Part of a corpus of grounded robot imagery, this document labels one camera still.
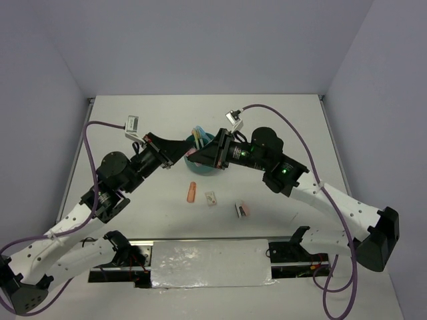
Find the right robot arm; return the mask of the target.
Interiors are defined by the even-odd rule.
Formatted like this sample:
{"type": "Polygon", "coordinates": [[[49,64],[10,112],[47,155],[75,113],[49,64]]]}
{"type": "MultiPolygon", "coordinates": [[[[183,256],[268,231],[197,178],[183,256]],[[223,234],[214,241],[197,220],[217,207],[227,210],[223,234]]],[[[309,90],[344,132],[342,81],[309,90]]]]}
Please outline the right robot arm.
{"type": "Polygon", "coordinates": [[[291,237],[294,259],[305,261],[319,253],[345,255],[371,271],[382,272],[400,238],[398,212],[364,204],[321,181],[305,165],[284,155],[283,146],[268,127],[255,129],[249,142],[236,142],[227,129],[220,129],[188,160],[215,169],[235,164],[263,171],[262,181],[272,192],[301,201],[342,226],[342,231],[327,232],[299,227],[291,237]]]}

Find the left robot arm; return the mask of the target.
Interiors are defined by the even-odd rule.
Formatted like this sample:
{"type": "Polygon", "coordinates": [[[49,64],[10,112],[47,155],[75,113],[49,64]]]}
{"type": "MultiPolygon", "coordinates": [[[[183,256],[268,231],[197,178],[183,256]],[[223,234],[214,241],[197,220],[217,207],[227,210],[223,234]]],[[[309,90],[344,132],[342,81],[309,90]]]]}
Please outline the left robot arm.
{"type": "Polygon", "coordinates": [[[56,286],[92,267],[113,263],[125,265],[138,253],[119,231],[109,231],[80,249],[74,247],[121,213],[135,191],[157,168],[169,169],[190,149],[191,142],[166,140],[148,133],[134,143],[135,155],[108,153],[96,170],[96,182],[78,204],[42,239],[11,256],[1,256],[1,289],[12,312],[34,315],[56,286]]]}

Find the green white pen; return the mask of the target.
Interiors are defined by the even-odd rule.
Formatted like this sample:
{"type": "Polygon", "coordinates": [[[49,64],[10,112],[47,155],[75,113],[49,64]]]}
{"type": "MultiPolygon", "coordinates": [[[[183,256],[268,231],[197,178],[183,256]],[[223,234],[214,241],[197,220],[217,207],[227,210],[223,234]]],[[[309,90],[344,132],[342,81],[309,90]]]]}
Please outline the green white pen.
{"type": "Polygon", "coordinates": [[[203,139],[202,139],[200,134],[199,134],[199,144],[200,144],[201,148],[204,147],[204,142],[203,142],[203,139]]]}

